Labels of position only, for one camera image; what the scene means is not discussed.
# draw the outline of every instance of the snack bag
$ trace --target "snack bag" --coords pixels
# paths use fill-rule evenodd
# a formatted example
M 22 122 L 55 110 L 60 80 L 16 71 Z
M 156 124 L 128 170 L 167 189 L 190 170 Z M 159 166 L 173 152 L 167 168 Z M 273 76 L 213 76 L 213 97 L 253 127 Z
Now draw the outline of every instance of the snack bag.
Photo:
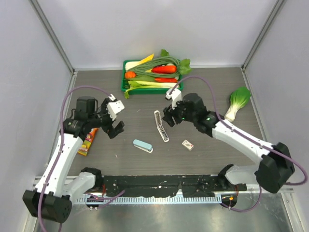
M 91 130 L 91 132 L 87 135 L 87 137 L 85 138 L 85 141 L 83 142 L 82 147 L 78 150 L 78 153 L 86 156 L 89 148 L 92 144 L 93 139 L 95 138 L 95 134 L 98 131 L 98 128 L 94 128 Z

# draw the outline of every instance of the carrot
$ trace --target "carrot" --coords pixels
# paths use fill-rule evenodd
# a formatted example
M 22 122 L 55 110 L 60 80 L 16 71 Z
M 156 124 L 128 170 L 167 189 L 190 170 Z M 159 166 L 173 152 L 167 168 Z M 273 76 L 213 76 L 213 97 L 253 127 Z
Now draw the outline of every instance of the carrot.
M 136 77 L 136 73 L 133 72 L 133 71 L 128 71 L 125 74 L 125 79 L 131 79 L 131 78 L 134 78 L 134 77 Z
M 154 80 L 162 83 L 177 83 L 175 78 L 155 78 Z
M 152 69 L 153 73 L 170 74 L 175 73 L 177 68 L 175 65 L 158 66 Z

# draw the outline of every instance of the small white box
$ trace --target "small white box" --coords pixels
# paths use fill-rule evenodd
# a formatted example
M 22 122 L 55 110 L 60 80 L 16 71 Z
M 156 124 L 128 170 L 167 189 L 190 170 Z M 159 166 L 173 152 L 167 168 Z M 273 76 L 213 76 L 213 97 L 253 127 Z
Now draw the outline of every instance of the small white box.
M 185 146 L 186 148 L 188 148 L 189 151 L 191 151 L 194 147 L 193 144 L 190 143 L 188 140 L 184 140 L 182 145 Z

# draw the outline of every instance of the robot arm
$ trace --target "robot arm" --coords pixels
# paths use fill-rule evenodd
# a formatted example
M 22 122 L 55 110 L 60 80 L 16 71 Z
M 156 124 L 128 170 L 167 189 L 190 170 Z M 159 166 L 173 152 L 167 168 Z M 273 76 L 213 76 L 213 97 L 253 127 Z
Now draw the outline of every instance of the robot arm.
M 103 183 L 101 171 L 94 168 L 85 168 L 69 185 L 65 186 L 71 164 L 82 146 L 86 136 L 93 128 L 101 127 L 110 138 L 123 132 L 124 123 L 120 121 L 114 128 L 113 122 L 117 114 L 124 109 L 121 101 L 111 95 L 106 98 L 98 111 L 98 101 L 93 97 L 79 97 L 76 103 L 74 118 L 67 118 L 64 124 L 64 146 L 62 154 L 46 186 L 42 204 L 42 218 L 63 223 L 69 217 L 72 203 L 76 202 L 87 190 L 93 187 L 100 188 Z M 33 191 L 26 190 L 23 201 L 32 216 L 38 216 L 38 201 L 53 164 L 55 163 L 60 147 L 61 135 L 53 156 L 43 177 Z
M 290 157 L 286 145 L 282 143 L 273 145 L 255 138 L 224 120 L 223 116 L 221 116 L 222 122 L 215 112 L 207 111 L 203 100 L 196 93 L 187 94 L 182 99 L 180 90 L 175 89 L 171 94 L 169 90 L 166 98 L 172 99 L 172 103 L 163 110 L 163 120 L 171 127 L 182 121 L 192 122 L 199 132 L 231 145 L 255 163 L 253 166 L 246 167 L 229 166 L 225 172 L 225 178 L 231 184 L 258 183 L 265 190 L 277 193 L 294 173 L 294 165 L 291 162 L 262 147 L 264 145 L 273 148 Z

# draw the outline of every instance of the white wall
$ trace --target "white wall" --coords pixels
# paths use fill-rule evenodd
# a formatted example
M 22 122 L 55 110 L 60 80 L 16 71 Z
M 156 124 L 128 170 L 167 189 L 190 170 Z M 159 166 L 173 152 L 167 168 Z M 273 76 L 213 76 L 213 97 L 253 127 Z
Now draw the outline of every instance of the white wall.
M 39 0 L 75 68 L 120 67 L 164 48 L 241 65 L 276 0 Z
M 308 10 L 308 0 L 288 0 L 247 71 L 267 138 L 287 144 L 309 172 Z M 297 169 L 293 179 L 302 178 Z M 308 218 L 309 184 L 295 191 Z
M 70 73 L 27 0 L 0 1 L 0 225 L 22 231 L 22 201 L 44 170 Z

